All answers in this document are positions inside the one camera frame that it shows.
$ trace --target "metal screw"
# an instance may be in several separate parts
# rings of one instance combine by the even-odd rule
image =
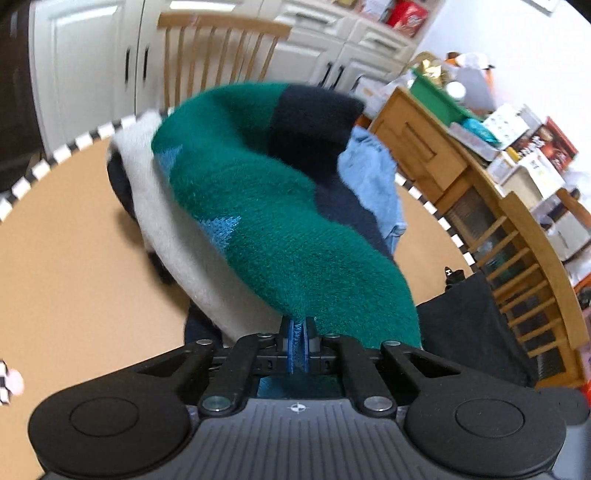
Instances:
[[[391,409],[394,404],[386,397],[369,397],[365,399],[363,406],[371,411],[386,411]]]
[[[224,411],[232,406],[232,402],[226,397],[214,395],[203,400],[202,407],[209,411]]]

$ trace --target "light blue cloth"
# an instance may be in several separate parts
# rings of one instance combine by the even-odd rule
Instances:
[[[386,146],[366,129],[354,127],[347,149],[339,156],[338,172],[363,208],[374,214],[393,254],[407,223],[394,183],[396,162]]]

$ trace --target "white kitchen cabinet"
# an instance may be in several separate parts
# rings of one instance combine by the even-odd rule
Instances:
[[[227,12],[243,17],[257,17],[262,0],[212,0],[212,1],[178,1],[178,0],[146,0],[142,16],[138,42],[138,63],[136,77],[135,109],[138,113],[149,108],[161,109],[164,106],[164,33],[157,30],[158,17],[164,11],[183,12]],[[171,33],[171,45],[178,42],[178,33]],[[224,32],[216,33],[215,49],[219,49],[223,42]],[[228,58],[232,57],[232,47],[236,47],[239,36],[233,34],[230,39]],[[184,44],[189,51],[193,41],[193,34],[187,33]],[[210,74],[215,75],[217,65],[212,66]]]
[[[389,59],[408,62],[414,52],[415,45],[387,25],[360,18],[353,27],[348,43],[367,49],[369,52]]]
[[[292,30],[277,44],[265,80],[318,85],[330,76],[342,47],[342,41],[325,35]]]
[[[46,150],[134,113],[141,0],[34,4],[31,76]]]
[[[362,75],[390,81],[398,76],[403,67],[402,62],[347,43],[342,48],[325,86],[338,92],[350,92]]]
[[[358,19],[352,12],[322,0],[264,0],[259,17],[341,40],[348,38]]]

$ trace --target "drawer handle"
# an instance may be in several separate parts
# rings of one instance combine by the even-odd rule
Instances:
[[[309,13],[307,13],[307,12],[295,12],[295,13],[294,13],[294,17],[297,17],[297,18],[304,18],[304,19],[306,19],[306,20],[312,20],[313,22],[318,22],[318,23],[321,23],[321,24],[323,24],[323,25],[326,25],[327,27],[328,27],[329,25],[332,25],[332,24],[333,24],[333,21],[332,21],[332,20],[329,20],[328,18],[324,18],[324,17],[317,17],[316,15],[314,15],[314,14],[309,14]]]
[[[411,137],[411,139],[414,137],[423,146],[423,148],[425,150],[427,150],[431,153],[431,157],[426,158],[425,160],[426,161],[432,160],[433,157],[435,157],[436,152],[434,152],[433,149],[431,147],[429,147],[429,144],[421,138],[421,136],[417,133],[417,131],[408,122],[404,122],[404,125],[406,125],[405,131],[408,131],[411,134],[411,135],[409,135],[409,137]]]
[[[382,40],[381,38],[372,38],[371,41],[374,42],[377,45],[381,45],[383,47],[386,47],[387,49],[392,50],[394,52],[397,52],[397,51],[400,50],[400,47],[397,47],[395,45],[392,45],[391,43],[389,43],[389,42],[387,42],[385,40]]]

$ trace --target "cabinet handle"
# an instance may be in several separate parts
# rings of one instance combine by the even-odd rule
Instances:
[[[148,50],[150,49],[150,46],[148,45],[146,47],[146,50],[144,52],[144,81],[146,81],[146,74],[148,73]]]
[[[306,12],[295,12],[294,17],[305,18],[306,20],[312,20],[313,22],[322,23],[326,26],[332,23],[332,20],[329,20],[328,18],[317,17],[313,14],[308,14]]]
[[[425,163],[428,163],[433,158],[435,158],[435,155],[437,153],[429,146],[427,142],[425,142],[425,140],[418,134],[418,132],[411,126],[411,124],[409,124],[408,122],[404,122],[404,125],[406,126],[406,129],[403,130],[402,133],[410,133],[410,135],[406,135],[406,137],[410,139],[410,141],[414,144],[415,148],[422,147],[423,151],[428,152],[427,155],[430,156],[425,157],[424,154],[421,154],[420,152],[417,152],[417,155],[420,157],[424,157]]]
[[[323,87],[324,84],[326,83],[326,79],[329,77],[329,73],[332,70],[333,67],[333,63],[330,61],[326,64],[326,72],[324,73],[324,76],[322,77],[322,81],[318,84],[319,87]]]
[[[343,76],[344,71],[345,71],[345,67],[341,65],[339,67],[339,74],[337,75],[335,82],[329,87],[329,90],[334,90],[336,88],[336,86],[339,83],[340,78]]]
[[[387,49],[392,50],[394,52],[397,52],[398,50],[400,50],[399,47],[395,47],[394,45],[388,43],[387,41],[382,40],[381,38],[372,38],[371,41],[374,43],[377,43],[377,45],[381,45],[383,47],[386,47]]]
[[[127,49],[125,53],[125,84],[129,81],[129,54],[131,53],[131,48]]]

